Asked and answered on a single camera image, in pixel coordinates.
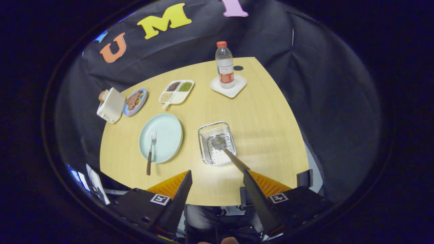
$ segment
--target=small blue plate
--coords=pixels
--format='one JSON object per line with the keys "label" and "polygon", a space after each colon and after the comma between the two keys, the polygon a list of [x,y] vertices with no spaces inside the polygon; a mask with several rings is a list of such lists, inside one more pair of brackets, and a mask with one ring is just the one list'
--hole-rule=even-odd
{"label": "small blue plate", "polygon": [[137,111],[143,106],[143,104],[145,104],[146,102],[146,98],[148,97],[148,92],[146,91],[146,89],[139,89],[137,91],[135,91],[133,94],[131,94],[130,97],[132,97],[134,94],[136,94],[138,91],[143,91],[143,93],[140,95],[140,101],[137,104],[137,106],[133,109],[133,110],[129,110],[128,109],[128,105],[127,102],[125,102],[124,104],[124,109],[122,110],[122,113],[126,116],[131,116],[135,113],[137,113]]}

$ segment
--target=grains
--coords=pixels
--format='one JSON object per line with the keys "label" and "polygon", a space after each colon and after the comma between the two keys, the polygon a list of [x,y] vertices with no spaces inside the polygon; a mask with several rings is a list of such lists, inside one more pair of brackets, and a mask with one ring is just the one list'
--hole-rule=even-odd
{"label": "grains", "polygon": [[169,101],[169,99],[172,97],[172,93],[164,93],[162,96],[161,96],[161,101],[162,102],[167,102],[167,101]]}
{"label": "grains", "polygon": [[168,92],[172,92],[172,91],[176,90],[176,88],[178,87],[179,83],[180,83],[180,82],[175,82],[175,83],[171,84],[171,85],[169,86],[169,88],[167,88],[167,91],[168,91]]}
{"label": "grains", "polygon": [[180,92],[188,92],[190,90],[191,86],[192,86],[191,82],[184,82],[184,84],[182,84],[179,91]]}

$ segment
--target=orange bottle cap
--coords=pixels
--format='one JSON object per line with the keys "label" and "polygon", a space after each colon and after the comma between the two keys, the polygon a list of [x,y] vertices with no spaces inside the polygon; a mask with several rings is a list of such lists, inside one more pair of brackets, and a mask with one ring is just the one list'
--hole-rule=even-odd
{"label": "orange bottle cap", "polygon": [[226,42],[217,42],[217,47],[227,47],[227,43]]}

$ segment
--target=white toaster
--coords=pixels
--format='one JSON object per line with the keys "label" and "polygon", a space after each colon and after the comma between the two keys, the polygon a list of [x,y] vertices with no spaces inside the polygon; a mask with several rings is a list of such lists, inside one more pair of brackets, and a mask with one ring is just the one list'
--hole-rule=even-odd
{"label": "white toaster", "polygon": [[96,114],[110,124],[116,123],[122,115],[126,98],[115,88],[108,91],[104,103],[100,103]]}

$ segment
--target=light blue plate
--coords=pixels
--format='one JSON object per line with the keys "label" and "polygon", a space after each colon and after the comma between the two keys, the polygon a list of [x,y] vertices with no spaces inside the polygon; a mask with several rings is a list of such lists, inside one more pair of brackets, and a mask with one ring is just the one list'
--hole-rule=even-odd
{"label": "light blue plate", "polygon": [[152,117],[141,130],[138,147],[143,157],[148,160],[151,146],[151,131],[157,134],[157,142],[152,146],[151,161],[163,163],[176,155],[182,143],[182,127],[172,114],[162,113]]}
{"label": "light blue plate", "polygon": [[137,111],[139,111],[139,109],[143,106],[143,104],[145,104],[146,98],[148,97],[148,92],[146,91],[146,89],[139,89],[139,90],[135,91],[133,94],[131,94],[131,96],[129,96],[129,97],[132,97],[138,91],[143,91],[143,93],[140,95],[141,100],[140,100],[139,104],[133,110],[129,110],[127,102],[125,102],[124,109],[122,110],[122,113],[124,113],[124,115],[131,116],[131,115],[137,113]]}

